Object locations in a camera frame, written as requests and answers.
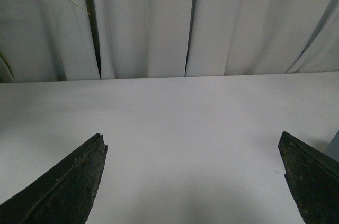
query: white surface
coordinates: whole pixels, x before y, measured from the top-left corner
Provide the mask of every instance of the white surface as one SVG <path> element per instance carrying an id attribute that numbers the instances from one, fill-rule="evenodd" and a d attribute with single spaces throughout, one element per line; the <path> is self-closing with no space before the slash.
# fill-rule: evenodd
<path id="1" fill-rule="evenodd" d="M 0 85 L 0 199 L 96 132 L 108 156 L 88 223 L 299 223 L 282 131 L 324 150 L 339 73 Z"/>

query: white table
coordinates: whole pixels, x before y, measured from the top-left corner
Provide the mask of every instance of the white table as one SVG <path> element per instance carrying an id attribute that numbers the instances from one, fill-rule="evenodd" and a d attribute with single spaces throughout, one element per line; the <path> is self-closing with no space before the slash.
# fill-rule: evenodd
<path id="1" fill-rule="evenodd" d="M 303 223 L 278 142 L 326 148 L 339 73 L 1 84 L 0 108 L 0 203 L 100 132 L 87 223 Z"/>

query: curtain pleat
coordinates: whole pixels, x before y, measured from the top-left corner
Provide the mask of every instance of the curtain pleat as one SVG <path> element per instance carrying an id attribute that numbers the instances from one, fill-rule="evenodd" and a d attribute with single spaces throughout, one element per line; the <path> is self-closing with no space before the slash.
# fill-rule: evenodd
<path id="1" fill-rule="evenodd" d="M 197 0 L 186 75 L 286 73 L 329 1 Z"/>
<path id="2" fill-rule="evenodd" d="M 99 79 L 87 13 L 68 0 L 0 1 L 0 51 L 15 82 Z"/>
<path id="3" fill-rule="evenodd" d="M 94 5 L 102 79 L 339 70 L 339 0 Z M 0 0 L 0 52 L 15 74 L 0 63 L 0 82 L 100 79 L 88 15 L 68 0 Z"/>
<path id="4" fill-rule="evenodd" d="M 102 79 L 184 76 L 192 0 L 95 0 Z"/>
<path id="5" fill-rule="evenodd" d="M 313 35 L 288 73 L 339 71 L 339 0 L 331 0 Z"/>

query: curtain fold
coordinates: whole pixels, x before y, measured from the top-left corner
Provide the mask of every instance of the curtain fold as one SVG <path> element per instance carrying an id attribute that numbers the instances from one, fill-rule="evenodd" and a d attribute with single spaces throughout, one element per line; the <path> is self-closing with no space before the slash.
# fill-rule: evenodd
<path id="1" fill-rule="evenodd" d="M 15 82 L 99 79 L 88 15 L 68 0 L 1 0 L 0 51 Z"/>
<path id="2" fill-rule="evenodd" d="M 331 0 L 313 35 L 287 73 L 339 71 L 339 0 Z"/>
<path id="3" fill-rule="evenodd" d="M 187 76 L 286 73 L 330 0 L 236 1 L 197 0 Z"/>
<path id="4" fill-rule="evenodd" d="M 192 0 L 95 0 L 102 79 L 184 76 Z"/>
<path id="5" fill-rule="evenodd" d="M 101 78 L 339 70 L 339 0 L 192 1 L 94 0 Z M 0 0 L 0 52 L 15 74 L 0 63 L 0 82 L 100 79 L 68 0 Z"/>

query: white curtain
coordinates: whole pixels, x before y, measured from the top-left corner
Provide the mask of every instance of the white curtain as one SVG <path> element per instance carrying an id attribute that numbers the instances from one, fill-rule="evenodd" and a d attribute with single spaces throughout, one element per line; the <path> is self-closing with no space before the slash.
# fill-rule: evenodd
<path id="1" fill-rule="evenodd" d="M 15 82 L 99 79 L 88 16 L 68 0 L 0 0 L 0 51 Z"/>
<path id="2" fill-rule="evenodd" d="M 67 0 L 0 1 L 13 81 L 100 78 L 86 13 Z M 339 70 L 339 0 L 94 1 L 102 79 Z M 0 77 L 11 80 L 1 62 Z"/>

